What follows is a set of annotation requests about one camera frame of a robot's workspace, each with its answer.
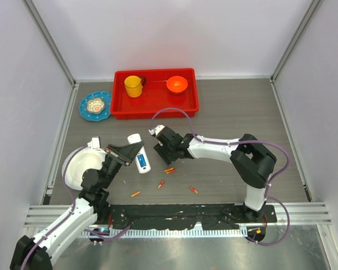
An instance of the gray wooden table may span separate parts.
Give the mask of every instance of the gray wooden table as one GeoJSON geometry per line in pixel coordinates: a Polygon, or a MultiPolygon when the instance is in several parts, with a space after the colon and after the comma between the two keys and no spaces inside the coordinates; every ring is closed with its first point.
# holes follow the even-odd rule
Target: gray wooden table
{"type": "MultiPolygon", "coordinates": [[[[179,203],[241,203],[246,185],[234,167],[225,162],[198,159],[178,160],[175,173],[166,175],[165,163],[153,150],[156,140],[149,133],[149,119],[109,119],[95,123],[84,120],[78,111],[82,98],[94,91],[112,91],[112,83],[81,83],[68,134],[63,148],[50,204],[71,204],[61,180],[64,159],[75,149],[85,145],[93,136],[100,136],[104,145],[127,144],[127,136],[140,133],[152,171],[139,174],[135,164],[122,168],[109,187],[112,204],[179,204],[179,203]],[[165,180],[159,190],[157,186],[165,180]],[[199,194],[189,189],[195,187],[199,194]],[[140,190],[141,194],[130,195],[140,190]]],[[[259,140],[273,141],[291,152],[281,115],[268,79],[198,80],[200,111],[192,118],[198,134],[207,138],[241,138],[244,133],[253,134],[259,140]]],[[[186,118],[157,119],[182,135],[190,132],[186,118]]],[[[285,157],[276,149],[271,151],[278,158],[276,170],[285,164],[285,157]]],[[[270,189],[270,195],[284,202],[307,201],[300,176],[293,163],[280,175],[270,189]]]]}

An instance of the red tray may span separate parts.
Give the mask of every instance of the red tray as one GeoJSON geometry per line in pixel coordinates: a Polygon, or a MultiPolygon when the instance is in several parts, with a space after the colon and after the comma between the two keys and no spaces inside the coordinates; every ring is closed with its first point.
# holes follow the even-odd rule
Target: red tray
{"type": "MultiPolygon", "coordinates": [[[[199,110],[197,84],[194,69],[153,69],[117,71],[114,77],[113,97],[110,113],[117,119],[147,119],[164,108],[176,107],[193,117],[199,110]],[[130,75],[145,77],[143,93],[136,98],[126,93],[124,80],[130,75]],[[188,81],[187,89],[181,94],[169,91],[166,81],[172,76],[182,76],[188,81]]],[[[165,111],[159,118],[185,117],[174,110],[165,111]]]]}

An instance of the yellow mug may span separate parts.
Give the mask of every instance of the yellow mug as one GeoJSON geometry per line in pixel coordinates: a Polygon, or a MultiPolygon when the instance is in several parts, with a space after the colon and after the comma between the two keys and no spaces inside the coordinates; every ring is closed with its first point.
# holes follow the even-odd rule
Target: yellow mug
{"type": "Polygon", "coordinates": [[[146,78],[138,76],[129,76],[124,80],[124,85],[128,96],[139,97],[143,92],[143,86],[146,83],[146,78]]]}

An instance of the scalloped blue plate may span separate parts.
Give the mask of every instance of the scalloped blue plate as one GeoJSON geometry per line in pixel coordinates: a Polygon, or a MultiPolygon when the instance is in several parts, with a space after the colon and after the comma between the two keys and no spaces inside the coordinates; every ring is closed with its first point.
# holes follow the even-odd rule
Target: scalloped blue plate
{"type": "Polygon", "coordinates": [[[95,121],[99,122],[102,121],[110,116],[110,104],[112,102],[112,94],[104,91],[97,91],[91,94],[88,94],[79,105],[79,112],[80,115],[88,121],[95,121]],[[86,106],[89,100],[93,98],[100,97],[105,102],[104,109],[99,114],[93,114],[86,110],[86,106]]]}

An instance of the patterned food item on plate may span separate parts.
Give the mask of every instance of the patterned food item on plate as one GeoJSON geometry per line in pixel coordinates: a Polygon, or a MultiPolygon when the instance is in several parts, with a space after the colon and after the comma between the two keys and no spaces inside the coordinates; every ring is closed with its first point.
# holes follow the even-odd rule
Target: patterned food item on plate
{"type": "Polygon", "coordinates": [[[105,102],[100,98],[96,97],[88,101],[86,110],[93,114],[99,114],[105,108],[105,102]]]}

